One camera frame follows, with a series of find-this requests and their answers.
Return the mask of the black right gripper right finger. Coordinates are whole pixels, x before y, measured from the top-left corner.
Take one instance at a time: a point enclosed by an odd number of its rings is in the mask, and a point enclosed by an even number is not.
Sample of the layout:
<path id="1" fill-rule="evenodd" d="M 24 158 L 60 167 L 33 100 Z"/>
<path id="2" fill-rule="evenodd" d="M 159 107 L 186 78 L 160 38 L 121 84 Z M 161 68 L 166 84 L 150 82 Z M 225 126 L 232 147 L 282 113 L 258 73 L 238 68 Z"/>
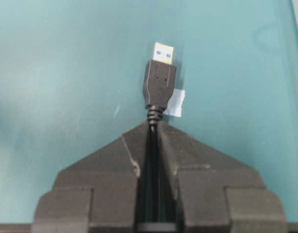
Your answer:
<path id="1" fill-rule="evenodd" d="M 281 200 L 256 169 L 163 121 L 158 143 L 181 232 L 287 232 Z"/>

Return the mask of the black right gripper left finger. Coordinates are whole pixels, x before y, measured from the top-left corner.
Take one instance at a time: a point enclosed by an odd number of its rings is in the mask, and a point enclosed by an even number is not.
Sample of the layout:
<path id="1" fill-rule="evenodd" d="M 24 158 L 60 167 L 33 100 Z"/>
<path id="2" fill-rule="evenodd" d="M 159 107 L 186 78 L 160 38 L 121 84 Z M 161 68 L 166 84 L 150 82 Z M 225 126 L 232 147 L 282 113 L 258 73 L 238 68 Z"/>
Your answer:
<path id="1" fill-rule="evenodd" d="M 132 233 L 149 124 L 61 170 L 39 200 L 34 233 Z"/>

